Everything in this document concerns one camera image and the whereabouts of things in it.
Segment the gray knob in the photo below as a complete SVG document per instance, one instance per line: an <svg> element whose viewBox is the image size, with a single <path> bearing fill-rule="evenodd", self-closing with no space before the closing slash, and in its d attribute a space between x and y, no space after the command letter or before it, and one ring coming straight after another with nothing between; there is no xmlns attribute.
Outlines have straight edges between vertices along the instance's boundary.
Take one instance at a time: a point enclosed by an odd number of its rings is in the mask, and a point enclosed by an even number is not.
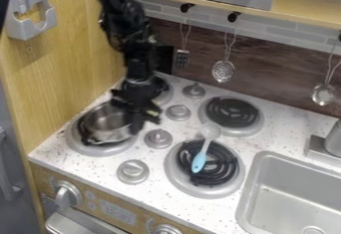
<svg viewBox="0 0 341 234"><path fill-rule="evenodd" d="M339 119L330 130L324 140L324 148L330 154L341 157L341 119Z"/></svg>
<svg viewBox="0 0 341 234"><path fill-rule="evenodd" d="M162 149L172 144L171 134L161 128L149 131L145 136L147 146L154 149Z"/></svg>
<svg viewBox="0 0 341 234"><path fill-rule="evenodd" d="M182 232L171 225L162 224L157 226L153 234L182 234Z"/></svg>
<svg viewBox="0 0 341 234"><path fill-rule="evenodd" d="M70 206L79 206L83 202L82 193L80 190L68 181L58 181L55 186L56 205L60 209L65 209Z"/></svg>
<svg viewBox="0 0 341 234"><path fill-rule="evenodd" d="M123 162L117 171L117 176L120 181L125 184L139 184L148 179L150 169L148 166L136 159L131 159Z"/></svg>
<svg viewBox="0 0 341 234"><path fill-rule="evenodd" d="M183 88L182 93L191 99L200 99L205 96L206 91L198 83Z"/></svg>
<svg viewBox="0 0 341 234"><path fill-rule="evenodd" d="M173 120L183 121L190 118L190 110L184 105L175 105L167 108L166 116Z"/></svg>

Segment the faucet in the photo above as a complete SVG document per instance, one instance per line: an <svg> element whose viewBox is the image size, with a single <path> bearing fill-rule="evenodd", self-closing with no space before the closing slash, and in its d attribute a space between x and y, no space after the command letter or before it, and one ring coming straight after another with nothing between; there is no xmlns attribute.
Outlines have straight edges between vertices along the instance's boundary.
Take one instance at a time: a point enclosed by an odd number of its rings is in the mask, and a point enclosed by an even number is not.
<svg viewBox="0 0 341 234"><path fill-rule="evenodd" d="M308 145L304 153L308 158L341 167L341 119L325 138L311 135Z"/></svg>
<svg viewBox="0 0 341 234"><path fill-rule="evenodd" d="M323 145L330 154L341 158L341 119L335 122Z"/></svg>

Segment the blue spoon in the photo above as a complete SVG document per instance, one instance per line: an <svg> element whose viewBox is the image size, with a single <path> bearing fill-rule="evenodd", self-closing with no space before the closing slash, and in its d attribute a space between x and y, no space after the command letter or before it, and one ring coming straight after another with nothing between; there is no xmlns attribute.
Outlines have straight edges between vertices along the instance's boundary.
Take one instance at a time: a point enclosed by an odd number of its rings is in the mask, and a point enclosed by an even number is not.
<svg viewBox="0 0 341 234"><path fill-rule="evenodd" d="M204 167L206 163L206 153L212 140L215 140L221 136L221 128L219 125L213 122L207 122L203 125L202 135L205 138L201 151L195 156L191 162L191 172L198 173Z"/></svg>

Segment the gray tile backsplash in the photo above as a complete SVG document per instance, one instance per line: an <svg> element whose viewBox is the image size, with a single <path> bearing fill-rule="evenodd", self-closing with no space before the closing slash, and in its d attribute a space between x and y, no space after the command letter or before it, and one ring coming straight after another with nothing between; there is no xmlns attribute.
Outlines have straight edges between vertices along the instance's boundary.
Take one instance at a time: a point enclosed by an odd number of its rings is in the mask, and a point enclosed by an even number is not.
<svg viewBox="0 0 341 234"><path fill-rule="evenodd" d="M147 14L154 18L173 22L189 22L188 14L179 11L181 3L170 0L139 0L143 2ZM215 8L195 6L190 10L190 24L216 31L225 31L235 25L227 22L230 12ZM253 15L239 17L238 34L298 46L307 49L330 52L339 31L334 29L298 24L284 20L262 18ZM336 53L341 54L340 47Z"/></svg>

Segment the wooden panel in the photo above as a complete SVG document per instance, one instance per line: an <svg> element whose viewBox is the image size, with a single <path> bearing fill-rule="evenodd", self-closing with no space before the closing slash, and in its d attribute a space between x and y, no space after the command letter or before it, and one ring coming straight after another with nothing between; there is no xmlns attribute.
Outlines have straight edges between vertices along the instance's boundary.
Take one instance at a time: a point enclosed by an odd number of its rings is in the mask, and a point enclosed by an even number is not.
<svg viewBox="0 0 341 234"><path fill-rule="evenodd" d="M152 229L154 229L156 226L160 224L169 224L171 226L178 228L183 234L199 234L200 233L198 231L185 227L181 224L178 224L174 221L171 221L167 218L164 218L160 215L154 214L153 212L145 208L136 206L123 199L112 196L108 193L95 189L79 181L75 181L72 178L66 177L64 175L61 175L59 173L56 173L52 170L41 167L34 163L30 163L30 165L34 173L36 187L40 193L46 194L54 198L56 194L53 190L52 183L56 183L58 180L70 181L71 183L76 185L83 194L84 202L82 203L82 205L77 207L79 210L86 212L88 214L91 214L125 231L131 232L133 234L150 234L150 231L147 228L147 223L149 222L151 224ZM90 191L93 194L95 194L95 198L91 199L88 196L86 196L85 195L86 191L88 192ZM118 220L117 218L104 214L101 210L100 200L109 201L121 208L124 208L126 210L129 210L130 212L135 213L137 215L137 224L129 225L122 220ZM93 209L90 209L90 207L88 206L89 203L93 203L92 205Z"/></svg>
<svg viewBox="0 0 341 234"><path fill-rule="evenodd" d="M152 19L152 26L161 42L180 47L177 23ZM192 27L187 44L190 64L184 69L173 67L174 74L242 94L341 117L341 70L335 73L332 81L338 89L335 104L320 107L310 99L312 89L324 81L329 54L238 36L231 54L231 61L236 67L235 75L229 83L220 84L212 77L211 68L216 61L223 59L223 34ZM334 57L334 61L339 60L340 57Z"/></svg>
<svg viewBox="0 0 341 234"><path fill-rule="evenodd" d="M245 14L341 29L340 0L275 0L270 11L211 0L173 0Z"/></svg>
<svg viewBox="0 0 341 234"><path fill-rule="evenodd" d="M96 0L50 0L58 27L0 42L1 78L22 148L30 152L123 74L98 26Z"/></svg>

